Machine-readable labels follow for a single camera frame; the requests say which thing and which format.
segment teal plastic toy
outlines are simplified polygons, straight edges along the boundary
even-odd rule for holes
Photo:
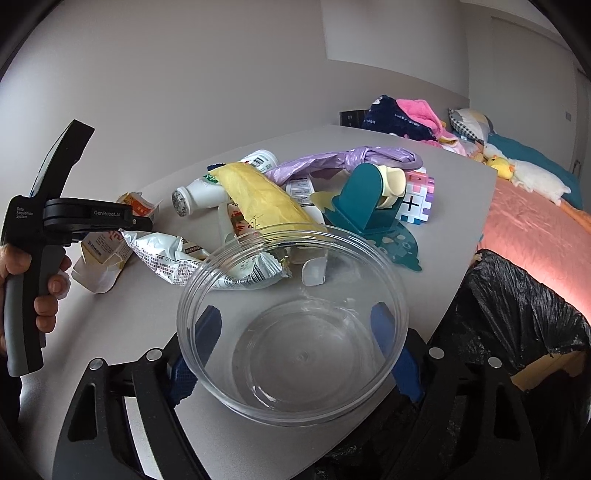
[[[362,163],[323,213],[334,226],[364,237],[394,263],[421,271],[417,241],[396,220],[404,195],[392,207],[377,210],[383,188],[379,170],[370,163]]]

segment pink bedsheet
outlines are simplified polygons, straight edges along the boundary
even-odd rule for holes
[[[497,179],[479,246],[527,270],[591,323],[591,235],[552,202]]]

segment table surface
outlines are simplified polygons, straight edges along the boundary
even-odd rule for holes
[[[328,125],[237,148],[171,173],[143,189],[145,198],[163,199],[158,231],[182,235],[209,251],[220,245],[215,209],[188,218],[176,215],[170,193],[206,172],[212,163],[229,163],[265,148],[280,161],[360,145],[405,147],[422,156],[436,189],[429,221],[409,225],[419,246],[423,271],[397,267],[410,310],[410,326],[428,339],[448,308],[476,249],[488,214],[495,171],[445,150],[405,138]],[[69,249],[75,261],[79,247]],[[94,295],[73,283],[61,302],[56,331],[47,336],[45,367],[24,377],[21,421],[25,452],[44,478],[50,478],[61,424],[88,362],[109,364],[139,358],[163,347],[176,331],[182,288],[169,285],[132,258],[115,287]],[[387,395],[385,384],[348,415],[311,427],[275,427],[230,411],[203,387],[176,408],[187,437],[210,476],[216,479],[291,478],[324,455],[353,430]],[[146,473],[161,478],[150,454],[134,400],[127,402],[131,429]]]

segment wall socket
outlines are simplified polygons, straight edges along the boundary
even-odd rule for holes
[[[340,124],[342,127],[361,128],[363,119],[369,110],[349,110],[340,113]]]

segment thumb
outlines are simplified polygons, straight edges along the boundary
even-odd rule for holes
[[[0,277],[5,279],[8,274],[20,275],[31,265],[31,255],[12,245],[0,247]]]

